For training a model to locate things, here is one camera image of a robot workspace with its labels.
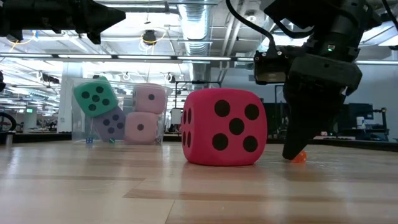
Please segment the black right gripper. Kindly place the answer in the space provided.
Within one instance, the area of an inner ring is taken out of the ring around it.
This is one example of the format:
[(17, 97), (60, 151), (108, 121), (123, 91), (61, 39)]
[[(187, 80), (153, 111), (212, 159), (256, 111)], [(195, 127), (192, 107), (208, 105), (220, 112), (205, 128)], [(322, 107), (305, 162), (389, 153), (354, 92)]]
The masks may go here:
[(359, 87), (362, 72), (351, 62), (312, 54), (289, 55), (284, 98), (289, 123), (282, 157), (293, 161), (316, 135), (335, 120), (345, 101)]

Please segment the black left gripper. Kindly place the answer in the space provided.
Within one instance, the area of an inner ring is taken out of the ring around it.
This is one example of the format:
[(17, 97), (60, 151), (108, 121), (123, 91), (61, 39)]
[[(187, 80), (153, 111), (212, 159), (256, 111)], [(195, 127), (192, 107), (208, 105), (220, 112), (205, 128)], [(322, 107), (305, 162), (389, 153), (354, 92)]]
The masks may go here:
[(16, 41), (23, 30), (75, 30), (100, 44), (101, 33), (125, 18), (124, 11), (93, 0), (7, 0), (1, 1), (1, 37)]

